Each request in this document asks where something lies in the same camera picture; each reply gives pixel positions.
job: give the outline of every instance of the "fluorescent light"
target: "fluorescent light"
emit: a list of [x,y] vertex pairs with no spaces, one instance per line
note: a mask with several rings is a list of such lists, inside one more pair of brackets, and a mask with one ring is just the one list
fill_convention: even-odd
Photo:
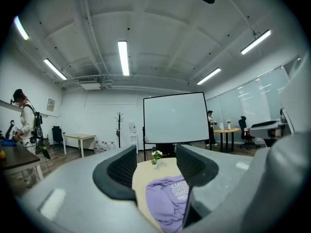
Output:
[[48,59],[46,59],[44,62],[63,80],[67,79]]
[[264,86],[264,87],[262,87],[262,88],[259,88],[259,90],[260,90],[260,89],[263,89],[263,88],[265,88],[265,87],[267,87],[267,86],[270,86],[270,85],[271,85],[271,84],[268,84],[268,85],[266,85],[266,86]]
[[242,99],[242,100],[247,100],[247,99],[251,99],[252,97],[246,98],[246,99]]
[[16,27],[17,27],[19,33],[21,34],[21,36],[22,36],[25,40],[28,40],[29,36],[27,35],[27,33],[26,33],[24,27],[21,25],[18,16],[15,17],[14,23],[15,23],[15,25],[16,25]]
[[241,53],[246,54],[248,51],[250,51],[253,47],[257,46],[260,42],[262,42],[269,35],[271,35],[271,31],[267,30],[265,33],[259,36],[256,40],[254,40],[251,44],[249,44],[246,48],[242,49]]
[[[270,90],[269,90],[269,91],[270,91]],[[262,92],[261,94],[264,94],[264,93],[266,93],[266,92],[268,92],[268,91]]]
[[203,78],[201,81],[199,81],[197,84],[202,84],[204,83],[206,80],[208,80],[209,78],[213,77],[216,73],[220,72],[221,69],[217,68],[216,70],[212,71],[210,74],[208,74],[205,78]]
[[271,72],[271,71],[273,71],[274,69],[271,69],[271,70],[269,70],[269,71],[266,71],[266,72],[264,72],[264,73],[262,73],[262,74],[260,74],[259,76],[257,76],[257,77],[260,77],[260,76],[262,76],[262,75],[264,75],[264,74],[267,74],[268,72]]
[[249,92],[247,92],[247,93],[245,93],[245,94],[243,94],[243,95],[241,95],[241,96],[238,96],[238,98],[239,98],[239,97],[242,97],[242,96],[244,96],[244,95],[247,95],[247,94],[249,94]]
[[121,60],[121,66],[124,76],[129,76],[130,72],[128,69],[128,60],[127,60],[127,42],[126,41],[119,41],[119,55]]

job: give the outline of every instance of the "ceiling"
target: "ceiling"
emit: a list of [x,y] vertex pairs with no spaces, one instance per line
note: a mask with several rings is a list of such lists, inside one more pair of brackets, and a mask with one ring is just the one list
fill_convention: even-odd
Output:
[[[274,19],[278,3],[32,0],[19,15],[29,40],[16,32],[12,37],[42,72],[66,88],[77,87],[77,77],[97,75],[107,87],[205,91],[282,44],[268,38],[260,49],[247,55],[240,52],[254,40],[251,28],[263,33],[279,26]],[[118,41],[128,42],[129,77],[122,74]],[[46,58],[67,81],[45,66]],[[203,85],[196,84],[217,67],[222,69],[219,74]]]

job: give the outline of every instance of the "office chair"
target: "office chair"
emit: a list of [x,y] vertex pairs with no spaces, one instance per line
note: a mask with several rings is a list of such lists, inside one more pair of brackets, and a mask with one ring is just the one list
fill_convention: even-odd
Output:
[[161,143],[156,144],[156,150],[159,150],[163,153],[163,158],[175,158],[176,153],[174,152],[174,146],[172,143]]
[[250,136],[248,132],[244,132],[244,129],[246,128],[246,117],[244,117],[244,116],[241,117],[241,119],[239,120],[239,126],[240,126],[241,131],[242,131],[242,133],[241,133],[241,138],[242,138],[243,140],[246,140],[245,143],[243,143],[243,144],[240,145],[240,148],[241,148],[242,146],[246,146],[246,149],[248,149],[248,146],[250,146],[250,145],[254,146],[255,148],[260,147],[260,145],[256,145],[256,144],[252,141],[252,139],[254,139],[255,137]]
[[59,126],[53,126],[52,132],[53,132],[53,149],[54,149],[55,144],[58,144],[58,150],[59,150],[59,146],[61,145],[61,142],[63,141],[62,129],[60,129]]

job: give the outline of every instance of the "pants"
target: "pants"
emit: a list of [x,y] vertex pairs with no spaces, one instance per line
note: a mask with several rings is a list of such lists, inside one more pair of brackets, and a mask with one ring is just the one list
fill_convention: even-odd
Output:
[[[22,138],[23,146],[32,154],[35,154],[35,145],[30,143],[29,138]],[[28,168],[27,170],[22,171],[23,179],[27,184],[30,184],[30,181],[37,183],[40,179],[38,177],[35,167]]]
[[216,141],[215,141],[215,137],[214,137],[214,129],[213,127],[210,127],[209,128],[209,140],[205,140],[205,144],[215,144]]

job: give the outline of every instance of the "small plant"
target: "small plant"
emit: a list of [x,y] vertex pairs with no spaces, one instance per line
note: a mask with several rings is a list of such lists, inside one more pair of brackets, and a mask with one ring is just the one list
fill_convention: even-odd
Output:
[[163,158],[163,153],[162,153],[161,151],[159,151],[159,150],[154,151],[154,152],[152,152],[151,154],[153,155],[153,158],[154,158],[155,160],[158,160],[158,159]]
[[156,163],[156,159],[152,159],[152,160],[151,160],[151,164],[152,164],[152,165],[156,165],[156,164],[157,164],[157,163]]

